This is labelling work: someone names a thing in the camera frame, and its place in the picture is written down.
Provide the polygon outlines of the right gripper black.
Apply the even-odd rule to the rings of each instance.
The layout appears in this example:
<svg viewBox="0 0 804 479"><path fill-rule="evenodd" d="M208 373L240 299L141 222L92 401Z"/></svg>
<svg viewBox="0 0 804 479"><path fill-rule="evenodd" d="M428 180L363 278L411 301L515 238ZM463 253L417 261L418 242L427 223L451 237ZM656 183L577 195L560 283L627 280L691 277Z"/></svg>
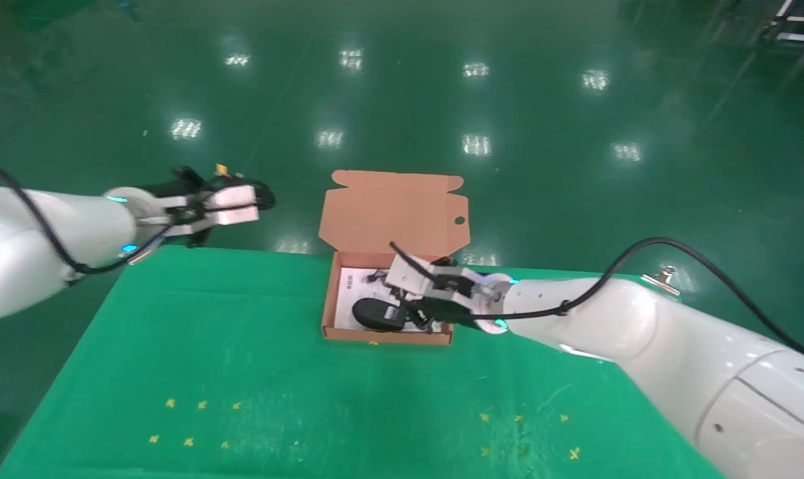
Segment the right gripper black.
<svg viewBox="0 0 804 479"><path fill-rule="evenodd" d="M405 325L411 325L423 333L441 333L444 323L483 331L471 316L469 309L460 304L440 298L423 297L408 301Z"/></svg>

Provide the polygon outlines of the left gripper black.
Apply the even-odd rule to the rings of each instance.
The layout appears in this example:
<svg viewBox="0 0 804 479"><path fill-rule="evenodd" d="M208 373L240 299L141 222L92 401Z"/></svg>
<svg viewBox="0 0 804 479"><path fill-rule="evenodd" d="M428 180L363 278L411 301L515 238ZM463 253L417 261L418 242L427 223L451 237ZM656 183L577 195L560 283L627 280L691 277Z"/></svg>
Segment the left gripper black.
<svg viewBox="0 0 804 479"><path fill-rule="evenodd" d="M167 182L146 185L146 191L156 198L184 197L192 198L200 193L206 181L189 166L182 166L172 170L173 179ZM253 188L253 202L250 206L257 210L271 210L277 204L276 195L271 188L262 181L249 178L244 183Z"/></svg>

